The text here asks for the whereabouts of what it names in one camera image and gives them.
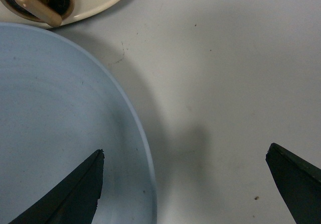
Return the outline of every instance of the light blue bowl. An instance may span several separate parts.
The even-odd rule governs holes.
[[[116,80],[57,34],[0,23],[0,223],[96,149],[104,150],[105,164],[93,223],[156,223],[149,146]]]

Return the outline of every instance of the gold knob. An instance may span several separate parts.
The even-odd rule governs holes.
[[[25,19],[58,27],[74,10],[74,0],[0,0],[10,11]]]
[[[15,2],[51,27],[58,27],[62,23],[61,16],[42,3],[41,0],[15,0]]]

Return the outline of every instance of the table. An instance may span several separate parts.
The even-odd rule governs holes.
[[[153,156],[158,223],[294,220],[265,162],[321,167],[321,0],[121,0],[52,31],[116,77]]]

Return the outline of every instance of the white table surface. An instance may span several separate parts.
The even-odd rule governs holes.
[[[320,6],[121,0],[52,30],[105,64],[133,102],[158,223],[295,223],[265,154],[276,142],[321,167]]]

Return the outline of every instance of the brass handle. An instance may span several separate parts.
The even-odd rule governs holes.
[[[61,25],[61,16],[40,0],[15,0],[15,2],[49,26],[58,27]]]

